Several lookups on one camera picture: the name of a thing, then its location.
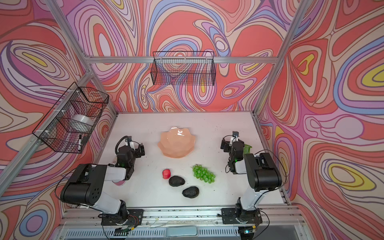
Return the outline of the green fake grape bunch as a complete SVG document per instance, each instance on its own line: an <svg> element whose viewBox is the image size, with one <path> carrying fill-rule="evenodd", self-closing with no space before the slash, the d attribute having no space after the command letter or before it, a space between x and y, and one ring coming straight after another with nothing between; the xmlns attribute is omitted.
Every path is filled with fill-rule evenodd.
<svg viewBox="0 0 384 240"><path fill-rule="evenodd" d="M216 175L202 165L196 164L192 166L192 170L194 177L200 181L211 184L216 180Z"/></svg>

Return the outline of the red fake strawberry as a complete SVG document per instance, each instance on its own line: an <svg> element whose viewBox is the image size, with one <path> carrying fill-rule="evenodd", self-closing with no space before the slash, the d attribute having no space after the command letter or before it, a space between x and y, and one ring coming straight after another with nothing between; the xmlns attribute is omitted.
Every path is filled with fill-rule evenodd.
<svg viewBox="0 0 384 240"><path fill-rule="evenodd" d="M168 180L171 177L171 171L169 169L165 169L162 172L163 179Z"/></svg>

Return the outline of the dark fake avocado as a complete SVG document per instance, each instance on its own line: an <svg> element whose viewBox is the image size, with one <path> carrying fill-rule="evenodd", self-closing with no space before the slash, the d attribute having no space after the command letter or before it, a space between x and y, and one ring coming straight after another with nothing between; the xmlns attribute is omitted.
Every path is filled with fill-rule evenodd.
<svg viewBox="0 0 384 240"><path fill-rule="evenodd" d="M180 176L172 176L169 178L169 185L171 187L179 187L186 183L185 179Z"/></svg>
<svg viewBox="0 0 384 240"><path fill-rule="evenodd" d="M189 199L194 199L200 194L200 190L196 186L191 186L182 191L182 195Z"/></svg>

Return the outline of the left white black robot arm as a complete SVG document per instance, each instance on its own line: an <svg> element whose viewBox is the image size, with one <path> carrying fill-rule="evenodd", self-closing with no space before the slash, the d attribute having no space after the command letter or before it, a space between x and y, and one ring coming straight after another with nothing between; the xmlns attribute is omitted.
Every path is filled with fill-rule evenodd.
<svg viewBox="0 0 384 240"><path fill-rule="evenodd" d="M76 167L58 198L61 202L99 211L102 226L137 226L140 221L127 210L125 201L115 199L104 190L105 182L131 179L136 159L145 155L144 144L122 137L115 146L115 164L80 164Z"/></svg>

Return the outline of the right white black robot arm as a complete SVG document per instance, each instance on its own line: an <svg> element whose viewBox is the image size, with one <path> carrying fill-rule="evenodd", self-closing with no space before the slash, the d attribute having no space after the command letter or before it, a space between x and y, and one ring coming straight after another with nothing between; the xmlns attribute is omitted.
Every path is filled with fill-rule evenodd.
<svg viewBox="0 0 384 240"><path fill-rule="evenodd" d="M278 167L264 150L250 153L251 148L239 139L238 132L233 132L228 141L223 137L221 149L229 154L226 171L234 175L246 175L249 186L233 208L222 208L218 216L225 225L260 224L262 217L259 204L267 193L283 185Z"/></svg>

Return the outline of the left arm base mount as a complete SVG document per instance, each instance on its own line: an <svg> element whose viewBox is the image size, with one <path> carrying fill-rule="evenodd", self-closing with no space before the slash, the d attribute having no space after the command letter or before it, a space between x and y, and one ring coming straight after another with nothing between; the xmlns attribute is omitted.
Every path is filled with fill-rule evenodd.
<svg viewBox="0 0 384 240"><path fill-rule="evenodd" d="M130 209L117 214L99 214L98 217L102 220L102 226L131 226L137 227L142 224L143 209Z"/></svg>

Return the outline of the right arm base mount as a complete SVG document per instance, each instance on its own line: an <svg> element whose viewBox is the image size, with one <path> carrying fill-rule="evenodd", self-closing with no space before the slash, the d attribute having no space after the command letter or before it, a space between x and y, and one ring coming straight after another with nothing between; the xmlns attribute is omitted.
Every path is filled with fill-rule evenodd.
<svg viewBox="0 0 384 240"><path fill-rule="evenodd" d="M221 213L218 214L218 216L222 218L222 222L225 225L253 224L258 226L263 222L259 210L245 211L236 208L222 208Z"/></svg>

